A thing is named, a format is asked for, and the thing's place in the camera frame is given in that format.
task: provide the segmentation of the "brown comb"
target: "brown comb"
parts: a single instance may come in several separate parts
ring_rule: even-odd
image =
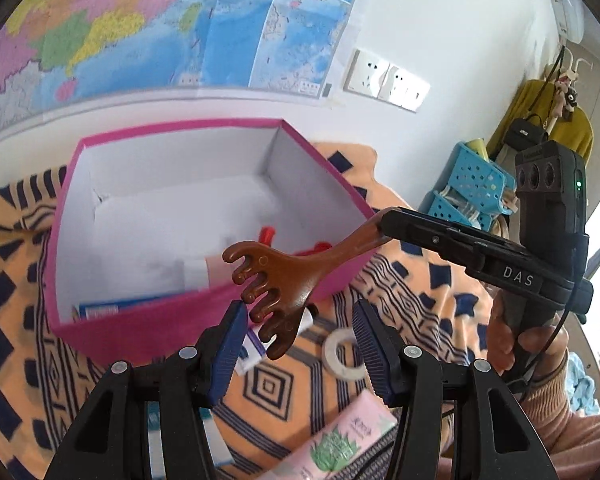
[[[391,240],[380,231],[382,217],[395,207],[376,213],[336,246],[309,256],[291,256],[259,242],[238,242],[228,247],[222,259],[228,264],[244,257],[244,262],[232,273],[236,285],[254,278],[240,295],[244,303],[251,304],[266,293],[253,307],[250,317],[261,323],[271,314],[260,329],[260,339],[268,343],[269,359],[282,357],[296,339],[304,307],[314,288],[332,270],[356,256],[369,252]]]

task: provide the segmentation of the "box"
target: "box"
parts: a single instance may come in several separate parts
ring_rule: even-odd
[[[99,364],[140,364],[194,344],[242,287],[209,288],[206,261],[273,226],[285,253],[336,244],[373,214],[282,120],[152,124],[83,139],[52,227],[44,295],[51,330]],[[326,277],[342,290],[370,254]],[[135,301],[134,298],[156,298]],[[84,304],[133,304],[75,319]]]

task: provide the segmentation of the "wall socket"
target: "wall socket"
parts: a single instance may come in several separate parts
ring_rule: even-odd
[[[431,85],[381,57],[357,50],[344,88],[415,112]]]

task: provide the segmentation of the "white tape roll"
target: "white tape roll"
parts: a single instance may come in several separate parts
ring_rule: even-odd
[[[365,378],[365,365],[357,368],[346,367],[336,354],[338,345],[356,343],[356,335],[352,328],[339,328],[331,332],[322,345],[322,364],[337,379],[343,381],[359,381]]]

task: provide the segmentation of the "screw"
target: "screw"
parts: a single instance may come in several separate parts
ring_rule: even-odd
[[[422,350],[420,350],[417,346],[409,345],[404,347],[404,354],[407,357],[415,359],[422,355]]]
[[[185,346],[184,348],[180,349],[178,355],[183,359],[193,359],[196,355],[198,355],[198,351],[194,346]]]
[[[489,370],[491,370],[491,365],[488,361],[485,361],[484,359],[476,359],[474,361],[474,366],[475,369],[479,372],[488,372]]]
[[[121,374],[122,372],[126,372],[128,365],[124,361],[118,361],[117,363],[113,363],[111,365],[111,371],[115,374]]]

